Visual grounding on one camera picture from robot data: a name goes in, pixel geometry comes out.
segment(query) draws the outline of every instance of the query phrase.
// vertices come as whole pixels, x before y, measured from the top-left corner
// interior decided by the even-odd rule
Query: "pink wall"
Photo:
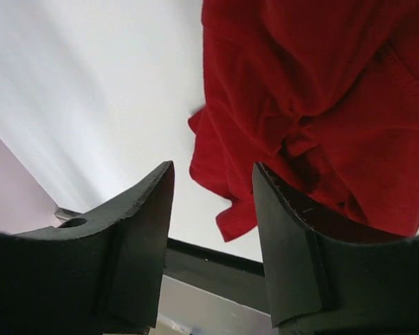
[[[0,231],[59,225],[57,205],[0,140]]]

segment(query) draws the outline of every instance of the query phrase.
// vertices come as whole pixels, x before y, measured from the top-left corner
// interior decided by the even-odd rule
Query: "red cloth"
[[[419,226],[419,1],[205,0],[206,106],[190,173],[256,225],[256,161],[372,227]]]

